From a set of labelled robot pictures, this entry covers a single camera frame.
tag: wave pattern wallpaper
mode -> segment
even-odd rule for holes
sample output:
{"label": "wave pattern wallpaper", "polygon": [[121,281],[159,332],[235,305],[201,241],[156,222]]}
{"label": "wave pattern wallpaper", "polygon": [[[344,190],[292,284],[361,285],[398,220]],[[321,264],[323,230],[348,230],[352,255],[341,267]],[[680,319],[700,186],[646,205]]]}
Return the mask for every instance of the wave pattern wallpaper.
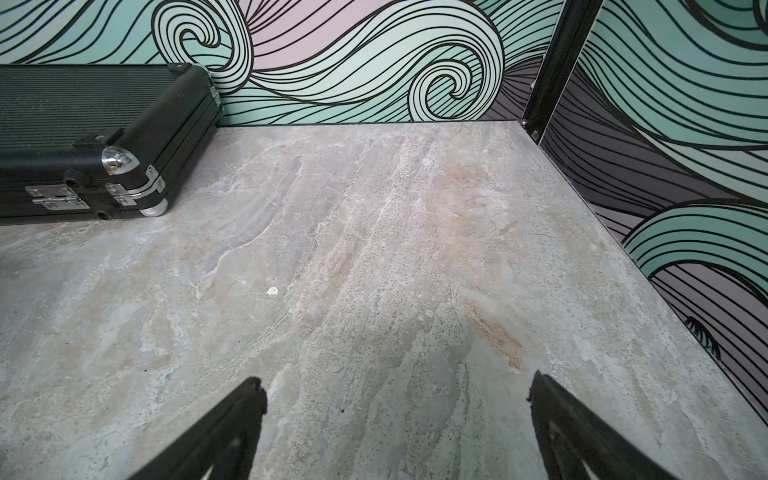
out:
{"label": "wave pattern wallpaper", "polygon": [[561,6],[0,0],[0,63],[199,63],[229,125],[514,120]]}
{"label": "wave pattern wallpaper", "polygon": [[606,0],[541,146],[768,419],[766,2]]}

